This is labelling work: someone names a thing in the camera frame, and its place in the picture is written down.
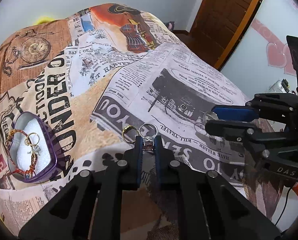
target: floor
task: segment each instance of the floor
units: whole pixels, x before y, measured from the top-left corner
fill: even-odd
[[[176,36],[200,59],[205,61],[211,66],[214,66],[218,60],[218,55],[221,55],[222,51],[219,51],[217,46],[213,46],[213,42],[207,37],[202,36],[199,39],[195,39],[189,35],[176,34]]]

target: ring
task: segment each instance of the ring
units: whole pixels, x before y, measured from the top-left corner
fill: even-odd
[[[180,108],[185,111],[187,109],[187,106],[185,104],[180,105]]]
[[[151,124],[151,123],[144,123],[142,126],[140,126],[140,128],[139,128],[139,134],[142,136],[142,137],[146,137],[146,136],[143,136],[142,134],[141,134],[141,132],[140,132],[140,130],[141,130],[141,128],[142,127],[144,127],[144,126],[151,126],[154,130],[155,130],[155,132],[156,132],[156,134],[154,135],[154,136],[151,136],[151,137],[156,137],[157,135],[158,135],[158,127],[157,126],[155,126],[154,124]]]
[[[33,143],[31,142],[30,137],[29,137],[29,136],[32,135],[32,134],[35,134],[35,135],[38,136],[38,142],[35,143],[35,144],[33,144]],[[27,146],[29,146],[29,145],[31,145],[31,146],[36,146],[36,145],[39,143],[39,140],[40,140],[40,137],[39,137],[38,133],[32,132],[32,133],[30,133],[30,134],[27,135],[27,138],[25,139],[25,145],[27,145]]]
[[[156,131],[156,134],[154,136],[143,136],[140,132],[140,129],[144,126],[151,126],[154,128],[154,130]],[[142,126],[140,126],[139,128],[139,133],[143,138],[143,145],[142,145],[142,150],[144,151],[154,151],[154,138],[158,135],[158,127],[155,126],[154,124],[151,123],[144,123]]]
[[[123,140],[124,140],[126,143],[135,143],[135,142],[136,142],[136,140],[134,140],[134,141],[132,141],[132,142],[129,142],[129,141],[127,141],[126,138],[125,138],[125,133],[126,133],[127,131],[131,130],[131,129],[136,130],[137,135],[140,135],[140,132],[138,131],[138,129],[137,129],[136,127],[134,127],[133,125],[128,125],[128,126],[126,126],[126,127],[122,130],[122,138],[123,138]]]

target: bracelet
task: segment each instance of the bracelet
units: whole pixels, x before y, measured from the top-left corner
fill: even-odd
[[[14,163],[13,159],[12,159],[11,156],[10,156],[10,152],[9,152],[9,145],[8,145],[8,143],[11,141],[11,139],[13,138],[13,136],[15,135],[15,133],[18,133],[18,132],[20,132],[20,133],[22,133],[23,135],[26,136],[26,139],[25,139],[25,140],[27,140],[27,142],[29,142],[29,145],[30,145],[30,147],[31,147],[31,152],[32,152],[32,154],[31,154],[31,164],[30,164],[30,166],[29,166],[29,169],[26,170],[26,171],[20,169],[20,168]],[[12,163],[12,164],[14,165],[14,167],[16,168],[13,172],[9,172],[9,173],[7,173],[6,175],[12,175],[12,174],[14,174],[14,173],[20,173],[20,174],[23,175],[26,179],[31,178],[31,177],[33,176],[33,174],[36,175],[35,172],[34,172],[34,170],[35,170],[35,167],[36,167],[38,158],[37,158],[36,151],[34,150],[34,146],[35,146],[35,145],[33,145],[33,144],[31,143],[28,134],[26,134],[23,130],[12,129],[12,130],[9,132],[8,136],[7,136],[5,145],[6,145],[6,148],[7,148],[7,157],[10,159],[11,163]]]

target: metal bolt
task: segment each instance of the metal bolt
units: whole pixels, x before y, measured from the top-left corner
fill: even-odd
[[[206,121],[219,120],[217,114],[212,111],[205,112],[204,116],[205,116]]]
[[[247,134],[252,135],[254,134],[254,130],[252,128],[247,129]]]
[[[269,150],[264,150],[264,151],[262,152],[262,156],[263,156],[264,158],[269,157],[269,155],[270,155],[270,151],[269,151]]]
[[[80,175],[81,177],[88,177],[89,174],[90,174],[90,171],[88,171],[88,170],[83,170],[83,171],[81,171],[81,172],[79,173],[79,175]]]
[[[126,166],[128,163],[127,163],[126,160],[120,160],[120,161],[117,162],[117,164],[118,164],[118,166],[120,166],[120,167],[124,167],[124,166]]]
[[[178,166],[180,166],[180,162],[179,161],[176,161],[176,160],[173,160],[173,161],[170,161],[170,165],[172,167],[178,167]]]
[[[215,170],[208,171],[207,173],[208,173],[208,176],[211,178],[216,178],[218,176],[218,173]]]

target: gold ring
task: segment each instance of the gold ring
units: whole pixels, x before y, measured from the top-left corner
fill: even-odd
[[[132,142],[128,142],[128,141],[125,139],[125,133],[126,133],[127,131],[131,130],[131,129],[136,130],[137,135],[140,135],[140,134],[139,134],[139,131],[138,131],[138,129],[137,129],[136,127],[134,127],[134,126],[132,126],[132,125],[128,125],[128,126],[126,126],[126,127],[122,130],[122,138],[123,138],[123,140],[124,140],[126,143],[135,143],[135,142],[136,142],[136,140],[134,140],[134,141],[132,141]]]
[[[33,144],[31,142],[30,138],[29,138],[29,136],[32,135],[32,134],[35,134],[35,135],[38,136],[38,142],[35,143],[35,144]],[[30,133],[30,134],[27,135],[27,138],[25,139],[25,145],[27,145],[27,146],[29,146],[29,145],[30,146],[36,146],[39,143],[39,140],[40,140],[40,137],[39,137],[38,133],[32,132],[32,133]]]

